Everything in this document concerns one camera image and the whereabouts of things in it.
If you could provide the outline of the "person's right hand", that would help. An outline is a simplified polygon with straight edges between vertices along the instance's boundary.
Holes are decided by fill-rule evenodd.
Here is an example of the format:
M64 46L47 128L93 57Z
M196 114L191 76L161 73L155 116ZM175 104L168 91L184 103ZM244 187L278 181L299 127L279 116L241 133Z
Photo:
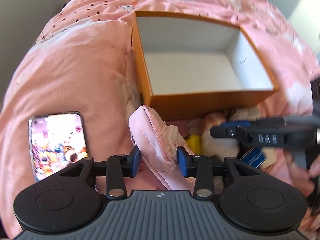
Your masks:
M284 155L293 185L299 189L305 197L310 196L315 189L315 183L311 181L311 178L319 176L319 155L313 161L309 170L298 167L293 160L291 152L285 150Z

